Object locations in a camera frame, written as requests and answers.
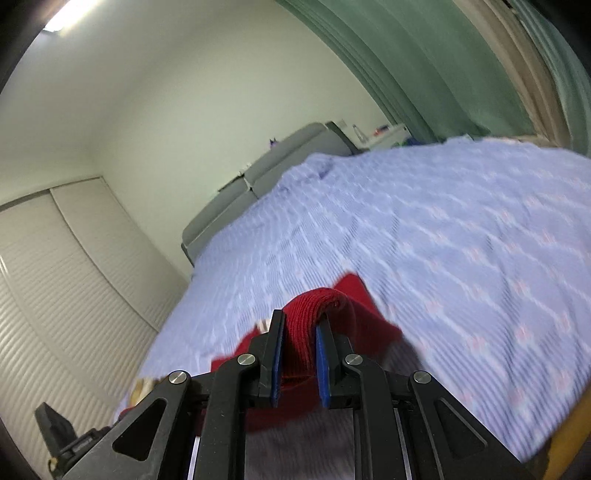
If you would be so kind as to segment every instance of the patterned bedspread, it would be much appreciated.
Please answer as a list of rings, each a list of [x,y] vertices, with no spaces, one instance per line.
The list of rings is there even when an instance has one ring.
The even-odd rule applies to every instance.
[[[432,372],[526,460],[591,375],[591,161],[466,138],[312,155],[205,249],[140,376],[208,371],[273,308],[345,271],[405,334],[391,368]],[[247,473],[353,478],[339,415],[251,436]],[[282,466],[273,448],[290,449]]]

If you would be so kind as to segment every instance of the blue bedsheet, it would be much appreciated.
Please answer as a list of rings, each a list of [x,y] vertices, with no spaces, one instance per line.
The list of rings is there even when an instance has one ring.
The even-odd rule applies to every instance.
[[[392,367],[421,364],[525,460],[589,381],[590,268],[588,158],[465,138],[316,154],[204,250],[140,376],[206,372],[274,308],[353,271],[414,349],[394,349]],[[350,427],[326,433],[339,414],[327,414],[331,427],[314,414],[312,437],[352,448]],[[310,471],[298,473],[295,454],[271,472],[257,452],[281,438],[298,448],[298,435],[311,444],[300,428],[252,440],[261,478],[352,477],[352,459],[329,462],[326,451],[306,458]]]

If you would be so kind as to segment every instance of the bed frame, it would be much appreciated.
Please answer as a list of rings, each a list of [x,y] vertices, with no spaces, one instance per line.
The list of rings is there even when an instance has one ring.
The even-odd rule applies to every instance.
[[[187,225],[181,248],[191,265],[216,233],[270,192],[286,170],[299,165],[312,153],[349,157],[361,150],[334,122],[306,125],[275,144],[244,173],[223,186]]]

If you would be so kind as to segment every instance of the louvered closet door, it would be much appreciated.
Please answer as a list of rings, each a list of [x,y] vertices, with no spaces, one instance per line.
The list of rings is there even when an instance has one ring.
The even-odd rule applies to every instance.
[[[70,183],[51,194],[96,267],[160,330],[187,288],[186,280],[133,223],[103,179]]]
[[[48,402],[78,434],[110,423],[157,333],[151,324],[171,307],[152,322],[142,318],[50,194],[0,211],[0,270],[0,416],[31,466],[49,478],[34,409]]]

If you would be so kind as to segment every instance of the white wall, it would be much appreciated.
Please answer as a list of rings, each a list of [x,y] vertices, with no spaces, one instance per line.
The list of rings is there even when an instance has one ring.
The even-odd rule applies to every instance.
[[[185,275],[181,232],[215,191],[313,121],[387,122],[339,58],[272,0],[245,0],[158,65],[94,158],[129,214]]]
[[[99,174],[78,150],[7,157],[0,153],[0,206],[20,197]]]

